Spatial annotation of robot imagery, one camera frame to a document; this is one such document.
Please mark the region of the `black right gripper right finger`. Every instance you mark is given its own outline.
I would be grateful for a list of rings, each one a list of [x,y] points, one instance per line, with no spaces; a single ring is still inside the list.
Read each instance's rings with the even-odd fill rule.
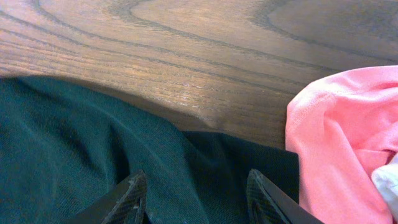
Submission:
[[[322,224],[259,170],[249,171],[246,195],[252,224]]]

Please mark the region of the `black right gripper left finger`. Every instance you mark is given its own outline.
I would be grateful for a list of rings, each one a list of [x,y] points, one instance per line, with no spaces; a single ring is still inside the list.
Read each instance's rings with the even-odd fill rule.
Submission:
[[[139,170],[90,207],[66,220],[67,224],[142,224],[146,209],[147,179]]]

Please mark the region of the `black polo shirt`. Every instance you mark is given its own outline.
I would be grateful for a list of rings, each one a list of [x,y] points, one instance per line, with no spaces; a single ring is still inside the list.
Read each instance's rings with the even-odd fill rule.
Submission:
[[[82,86],[1,80],[1,222],[60,223],[129,174],[147,177],[151,223],[247,223],[246,180],[261,171],[293,200],[293,152],[172,123]]]

